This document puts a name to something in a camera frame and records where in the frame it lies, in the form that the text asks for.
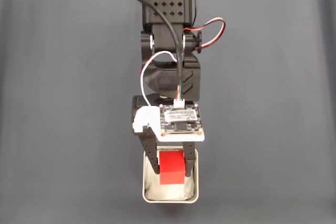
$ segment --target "gray fabric background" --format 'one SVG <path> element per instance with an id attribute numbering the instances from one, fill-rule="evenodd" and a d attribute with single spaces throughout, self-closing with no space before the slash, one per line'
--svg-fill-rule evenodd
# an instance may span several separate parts
<path id="1" fill-rule="evenodd" d="M 193 205 L 149 205 L 130 132 L 135 0 L 6 0 L 0 223 L 336 222 L 327 0 L 198 0 L 206 141 Z M 213 25 L 205 40 L 216 34 Z"/>

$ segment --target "white connector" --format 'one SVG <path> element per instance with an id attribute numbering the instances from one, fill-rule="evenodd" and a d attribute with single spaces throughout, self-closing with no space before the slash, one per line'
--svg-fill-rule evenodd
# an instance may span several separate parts
<path id="1" fill-rule="evenodd" d="M 183 100 L 177 100 L 177 99 L 174 99 L 174 108 L 175 109 L 181 109 L 181 108 L 184 108 L 184 99 Z"/>

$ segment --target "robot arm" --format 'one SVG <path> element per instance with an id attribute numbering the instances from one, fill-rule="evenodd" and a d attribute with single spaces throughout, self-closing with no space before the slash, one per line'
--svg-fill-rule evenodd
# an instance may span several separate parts
<path id="1" fill-rule="evenodd" d="M 190 177 L 195 161 L 195 142 L 204 140 L 198 104 L 201 67 L 193 51 L 213 44 L 223 33 L 221 18 L 210 20 L 202 27 L 193 27 L 192 0 L 137 0 L 142 3 L 141 32 L 143 81 L 155 92 L 136 95 L 132 101 L 132 131 L 143 145 L 156 174 L 160 173 L 156 156 L 159 142 L 183 142 L 186 177 Z M 206 25 L 222 21 L 220 33 L 202 44 Z M 161 53 L 173 61 L 158 62 Z"/>

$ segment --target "gray backdrop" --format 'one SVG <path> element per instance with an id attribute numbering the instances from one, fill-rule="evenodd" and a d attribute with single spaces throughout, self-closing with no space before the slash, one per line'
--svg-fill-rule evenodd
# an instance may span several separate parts
<path id="1" fill-rule="evenodd" d="M 0 223 L 335 223 L 327 6 L 198 0 L 197 24 L 221 16 L 227 28 L 199 56 L 199 200 L 167 206 L 142 199 L 143 150 L 130 132 L 141 5 L 6 0 Z"/>

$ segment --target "white wire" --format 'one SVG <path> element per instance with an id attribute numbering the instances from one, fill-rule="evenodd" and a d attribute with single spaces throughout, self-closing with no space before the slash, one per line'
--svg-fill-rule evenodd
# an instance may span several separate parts
<path id="1" fill-rule="evenodd" d="M 148 104 L 148 106 L 151 106 L 151 104 L 149 103 L 146 95 L 145 95 L 145 91 L 143 90 L 143 74 L 145 73 L 146 68 L 148 67 L 148 65 L 152 62 L 152 60 L 161 54 L 168 54 L 173 61 L 177 62 L 177 60 L 175 59 L 175 57 L 173 56 L 173 54 L 169 51 L 160 51 L 160 52 L 156 52 L 155 54 L 153 54 L 149 60 L 145 63 L 145 65 L 143 66 L 143 69 L 141 70 L 141 74 L 140 74 L 140 88 L 141 88 L 141 92 L 142 92 L 142 96 L 145 99 L 146 103 Z"/>
<path id="2" fill-rule="evenodd" d="M 207 23 L 205 23 L 205 26 L 207 24 L 209 24 L 210 22 L 214 21 L 214 20 L 223 21 L 222 27 L 221 27 L 219 33 L 216 35 L 216 37 L 213 38 L 212 40 L 210 40 L 209 42 L 207 42 L 205 44 L 202 44 L 202 47 L 208 46 L 209 44 L 212 44 L 213 42 L 215 42 L 218 39 L 218 37 L 220 36 L 220 34 L 223 32 L 223 29 L 224 29 L 224 20 L 222 18 L 220 18 L 220 17 L 213 18 L 213 19 L 209 20 Z"/>

